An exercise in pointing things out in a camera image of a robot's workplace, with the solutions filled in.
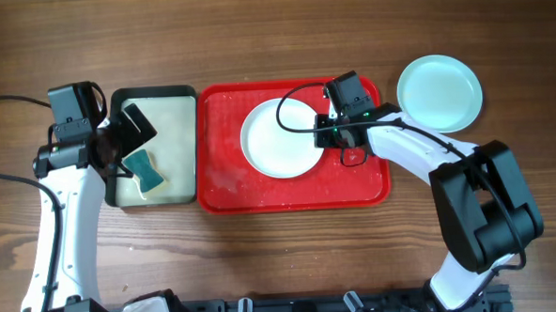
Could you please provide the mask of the green yellow sponge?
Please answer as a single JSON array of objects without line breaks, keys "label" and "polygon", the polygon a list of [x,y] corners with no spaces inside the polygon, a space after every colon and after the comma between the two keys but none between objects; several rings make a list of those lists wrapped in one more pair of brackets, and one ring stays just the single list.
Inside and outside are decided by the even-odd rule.
[{"label": "green yellow sponge", "polygon": [[161,188],[165,183],[165,177],[158,171],[153,163],[152,154],[146,149],[139,149],[122,160],[132,174],[141,195]]}]

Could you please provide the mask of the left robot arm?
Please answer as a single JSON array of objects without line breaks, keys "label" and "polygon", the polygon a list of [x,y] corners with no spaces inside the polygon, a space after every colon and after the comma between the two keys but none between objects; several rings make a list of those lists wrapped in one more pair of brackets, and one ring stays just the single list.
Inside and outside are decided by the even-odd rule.
[{"label": "left robot arm", "polygon": [[110,312],[99,300],[97,227],[106,181],[157,132],[134,104],[109,115],[101,88],[51,88],[48,142],[33,161],[41,220],[36,261],[21,312]]}]

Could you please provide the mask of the white plate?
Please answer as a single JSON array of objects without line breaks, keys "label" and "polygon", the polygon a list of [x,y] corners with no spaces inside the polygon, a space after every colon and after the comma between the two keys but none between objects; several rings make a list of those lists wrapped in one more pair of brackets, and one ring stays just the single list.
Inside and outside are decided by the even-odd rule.
[{"label": "white plate", "polygon": [[245,118],[240,146],[247,162],[258,172],[276,179],[289,179],[311,170],[324,153],[312,133],[284,130],[276,120],[279,98],[260,103]]}]

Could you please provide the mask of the mint green plate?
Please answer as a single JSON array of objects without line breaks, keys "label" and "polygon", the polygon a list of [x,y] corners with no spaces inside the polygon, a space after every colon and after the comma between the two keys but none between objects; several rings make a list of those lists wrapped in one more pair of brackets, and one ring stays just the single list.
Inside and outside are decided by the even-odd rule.
[{"label": "mint green plate", "polygon": [[475,73],[448,55],[426,55],[412,61],[400,73],[396,98],[416,122],[441,133],[469,127],[484,102]]}]

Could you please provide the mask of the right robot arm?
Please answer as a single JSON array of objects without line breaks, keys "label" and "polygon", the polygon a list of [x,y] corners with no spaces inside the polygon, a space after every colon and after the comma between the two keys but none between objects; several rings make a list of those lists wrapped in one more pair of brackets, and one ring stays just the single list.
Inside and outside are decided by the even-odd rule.
[{"label": "right robot arm", "polygon": [[526,264],[526,246],[545,226],[512,150],[482,146],[419,126],[398,106],[376,105],[355,71],[323,86],[329,115],[316,118],[321,148],[362,148],[431,187],[448,255],[426,283],[429,312],[461,312],[499,273]]}]

